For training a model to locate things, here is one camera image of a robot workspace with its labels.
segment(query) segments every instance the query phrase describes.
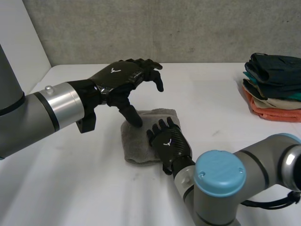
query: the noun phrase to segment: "black cable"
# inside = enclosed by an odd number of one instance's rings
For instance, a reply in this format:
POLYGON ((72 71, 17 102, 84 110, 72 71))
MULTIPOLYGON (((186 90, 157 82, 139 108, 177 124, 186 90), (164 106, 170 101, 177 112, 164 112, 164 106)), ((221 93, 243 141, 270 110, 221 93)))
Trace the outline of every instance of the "black cable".
POLYGON ((286 198, 279 199, 272 202, 254 202, 250 200, 246 200, 241 204, 248 207, 257 207, 266 210, 278 210, 284 207, 290 206, 293 203, 298 203, 300 201, 300 192, 291 191, 286 198))

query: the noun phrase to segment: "folded towel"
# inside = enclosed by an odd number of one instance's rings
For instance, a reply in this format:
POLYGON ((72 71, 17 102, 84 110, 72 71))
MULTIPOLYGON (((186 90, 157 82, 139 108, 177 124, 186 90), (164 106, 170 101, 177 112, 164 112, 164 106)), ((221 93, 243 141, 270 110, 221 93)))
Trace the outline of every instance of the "folded towel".
POLYGON ((301 122, 301 110, 283 110, 277 108, 258 108, 254 99, 248 91, 243 87, 243 91, 248 99, 248 102, 253 110, 253 113, 259 117, 271 121, 287 121, 287 122, 301 122))
POLYGON ((127 162, 135 165, 152 165, 160 162, 157 152, 149 145, 146 131, 151 129, 159 119, 166 122, 171 117, 174 123, 180 126, 177 113, 173 109, 154 109, 152 111, 138 111, 142 118, 143 126, 135 128, 127 121, 121 125, 121 139, 124 150, 124 158, 127 162))
POLYGON ((258 91, 256 84, 251 80, 243 79, 243 87, 253 96, 254 103, 258 108, 301 109, 300 101, 264 98, 258 91))

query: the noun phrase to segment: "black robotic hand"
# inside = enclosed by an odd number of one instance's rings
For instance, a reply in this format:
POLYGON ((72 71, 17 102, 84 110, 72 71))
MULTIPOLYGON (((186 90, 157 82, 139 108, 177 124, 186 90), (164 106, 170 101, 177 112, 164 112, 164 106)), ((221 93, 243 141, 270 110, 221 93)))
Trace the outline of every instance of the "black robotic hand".
POLYGON ((163 162, 163 171, 171 175, 174 171, 174 162, 178 159, 186 162, 185 159, 191 160, 191 148, 183 136, 180 128, 174 124, 170 117, 167 118, 168 126, 165 122, 159 120, 159 129, 157 124, 152 126, 152 131, 147 131, 150 145, 158 152, 160 159, 163 162))
POLYGON ((141 127, 143 122, 135 108, 130 104, 130 92, 143 81, 153 81, 157 89, 163 92, 163 82, 160 73, 162 66, 152 60, 117 61, 105 67, 91 78, 101 93, 102 104, 116 106, 125 119, 135 127, 141 127))

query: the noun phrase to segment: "teal clothing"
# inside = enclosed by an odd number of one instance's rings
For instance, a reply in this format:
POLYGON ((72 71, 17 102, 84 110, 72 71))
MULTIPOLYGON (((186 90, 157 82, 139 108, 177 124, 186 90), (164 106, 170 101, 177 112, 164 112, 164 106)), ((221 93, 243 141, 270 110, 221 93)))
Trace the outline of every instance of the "teal clothing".
MULTIPOLYGON (((251 80, 254 84, 258 84, 258 81, 249 73, 249 72, 243 72, 244 75, 246 77, 248 77, 249 80, 251 80)), ((285 100, 298 100, 298 101, 301 101, 301 92, 297 92, 297 93, 294 93, 286 98, 283 98, 285 100)))

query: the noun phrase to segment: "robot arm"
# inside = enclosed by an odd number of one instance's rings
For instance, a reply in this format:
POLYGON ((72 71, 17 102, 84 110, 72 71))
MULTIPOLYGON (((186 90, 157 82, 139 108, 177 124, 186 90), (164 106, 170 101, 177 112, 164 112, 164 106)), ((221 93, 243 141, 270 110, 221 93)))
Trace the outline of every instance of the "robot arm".
POLYGON ((132 125, 142 120, 130 104, 130 92, 143 81, 163 91, 162 66, 151 60, 118 61, 91 78, 70 81, 24 95, 0 45, 0 159, 76 122, 81 133, 94 130, 94 108, 116 106, 132 125))
POLYGON ((181 130, 167 119, 147 131, 166 174, 197 226, 240 226, 239 204, 276 210, 297 203, 301 192, 301 141, 290 134, 276 134, 234 154, 212 150, 194 163, 181 130), (246 201, 279 184, 293 192, 275 202, 246 201))

